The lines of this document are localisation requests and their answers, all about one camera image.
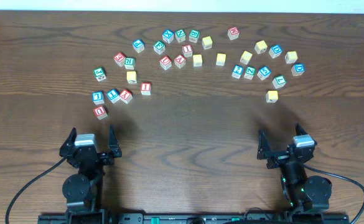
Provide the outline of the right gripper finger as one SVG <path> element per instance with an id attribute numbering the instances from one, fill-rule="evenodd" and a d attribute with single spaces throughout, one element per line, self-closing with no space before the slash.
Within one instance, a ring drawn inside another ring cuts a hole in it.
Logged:
<path id="1" fill-rule="evenodd" d="M 268 159 L 271 157 L 271 148 L 268 144 L 268 140 L 266 139 L 265 133 L 262 129 L 258 131 L 259 144 L 258 144 L 258 152 L 257 159 Z"/>
<path id="2" fill-rule="evenodd" d="M 307 132 L 303 129 L 303 127 L 299 123 L 295 125 L 295 131 L 297 136 L 307 135 Z"/>

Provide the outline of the blue 2 block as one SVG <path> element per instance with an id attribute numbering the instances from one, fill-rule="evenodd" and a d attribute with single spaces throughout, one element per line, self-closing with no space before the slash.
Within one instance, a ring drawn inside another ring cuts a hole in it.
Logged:
<path id="1" fill-rule="evenodd" d="M 233 78 L 240 79 L 240 77 L 243 74 L 243 72 L 244 72 L 244 67 L 242 67 L 240 65 L 235 65 L 234 68 L 233 68 L 233 71 L 232 71 L 231 76 Z"/>

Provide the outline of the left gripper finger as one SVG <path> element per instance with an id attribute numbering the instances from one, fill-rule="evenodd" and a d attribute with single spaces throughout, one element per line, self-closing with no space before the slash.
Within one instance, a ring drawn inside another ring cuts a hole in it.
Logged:
<path id="1" fill-rule="evenodd" d="M 75 145 L 75 139 L 77 136 L 77 129 L 72 128 L 70 134 L 66 138 L 65 142 L 60 147 L 60 153 L 69 153 Z"/>
<path id="2" fill-rule="evenodd" d="M 110 126 L 109 138 L 108 138 L 108 146 L 112 152 L 120 152 L 120 147 L 116 135 L 114 133 L 113 125 Z"/>

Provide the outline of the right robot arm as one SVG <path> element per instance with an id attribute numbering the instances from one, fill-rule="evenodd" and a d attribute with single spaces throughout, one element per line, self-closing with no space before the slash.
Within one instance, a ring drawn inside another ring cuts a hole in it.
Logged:
<path id="1" fill-rule="evenodd" d="M 295 213 L 314 213 L 329 209 L 332 183 L 318 175 L 308 176 L 304 163 L 314 157 L 317 142 L 295 125 L 296 136 L 284 151 L 272 151 L 264 131 L 258 131 L 258 160 L 266 160 L 268 169 L 280 169 L 284 196 Z"/>

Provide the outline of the red A block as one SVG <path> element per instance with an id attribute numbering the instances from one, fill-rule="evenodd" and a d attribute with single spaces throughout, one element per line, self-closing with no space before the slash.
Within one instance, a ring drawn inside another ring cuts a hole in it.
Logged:
<path id="1" fill-rule="evenodd" d="M 174 59 L 174 63 L 178 68 L 182 68 L 185 66 L 185 64 L 187 63 L 187 59 L 182 55 L 179 54 L 178 56 L 176 56 L 176 58 Z"/>

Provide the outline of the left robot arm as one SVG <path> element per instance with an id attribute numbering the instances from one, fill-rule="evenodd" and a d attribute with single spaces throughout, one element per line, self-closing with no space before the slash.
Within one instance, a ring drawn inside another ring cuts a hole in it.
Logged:
<path id="1" fill-rule="evenodd" d="M 102 215 L 101 194 L 104 166 L 112 166 L 122 156 L 122 150 L 110 126 L 108 152 L 98 152 L 94 134 L 78 134 L 73 128 L 60 147 L 59 155 L 78 169 L 63 183 L 62 193 L 67 201 L 70 218 L 82 215 Z"/>

